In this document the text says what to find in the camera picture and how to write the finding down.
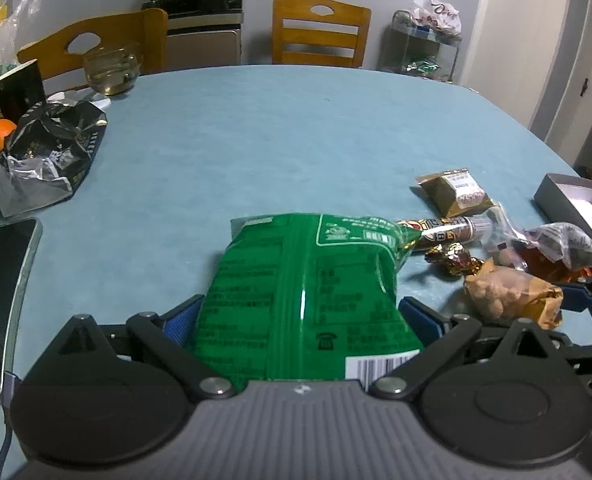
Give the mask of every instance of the snack tube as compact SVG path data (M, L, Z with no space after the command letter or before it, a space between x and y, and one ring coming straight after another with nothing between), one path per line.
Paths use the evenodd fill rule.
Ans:
M401 220L398 225L423 232L422 237L414 246L415 251L426 251L445 243L468 244L476 242L483 239L492 229L492 221L486 216Z

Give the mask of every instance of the hand hole in chair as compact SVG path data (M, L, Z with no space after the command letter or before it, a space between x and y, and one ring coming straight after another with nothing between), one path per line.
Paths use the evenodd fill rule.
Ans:
M67 52L70 54L84 54L100 44L100 37L93 32L83 32L70 41Z
M319 16L330 16L334 13L334 9L327 7L326 5L315 5L311 7L311 12Z

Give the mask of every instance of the door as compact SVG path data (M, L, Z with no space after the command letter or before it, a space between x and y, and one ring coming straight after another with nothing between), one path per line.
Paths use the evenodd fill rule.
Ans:
M573 166L592 128L592 0L567 89L550 132L548 146Z

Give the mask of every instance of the cookie package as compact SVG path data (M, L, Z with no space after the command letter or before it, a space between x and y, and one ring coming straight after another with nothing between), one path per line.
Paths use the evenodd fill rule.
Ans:
M445 217L480 214L494 205L467 168L419 176L416 181Z

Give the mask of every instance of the open box lid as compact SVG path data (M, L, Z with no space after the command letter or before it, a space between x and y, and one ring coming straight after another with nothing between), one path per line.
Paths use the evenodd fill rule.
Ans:
M548 173L534 200L552 222L575 224L592 238L592 180Z

